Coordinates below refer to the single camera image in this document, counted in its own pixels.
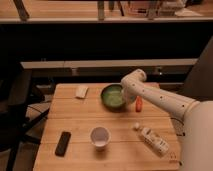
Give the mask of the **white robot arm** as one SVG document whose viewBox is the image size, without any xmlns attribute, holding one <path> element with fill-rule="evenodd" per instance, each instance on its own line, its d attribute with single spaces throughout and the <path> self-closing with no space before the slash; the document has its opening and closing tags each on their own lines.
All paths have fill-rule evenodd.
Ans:
<svg viewBox="0 0 213 171">
<path fill-rule="evenodd" d="M 184 122 L 179 171 L 213 171 L 213 101 L 193 98 L 145 84 L 146 73 L 136 69 L 121 79 L 124 99 L 141 96 Z"/>
</svg>

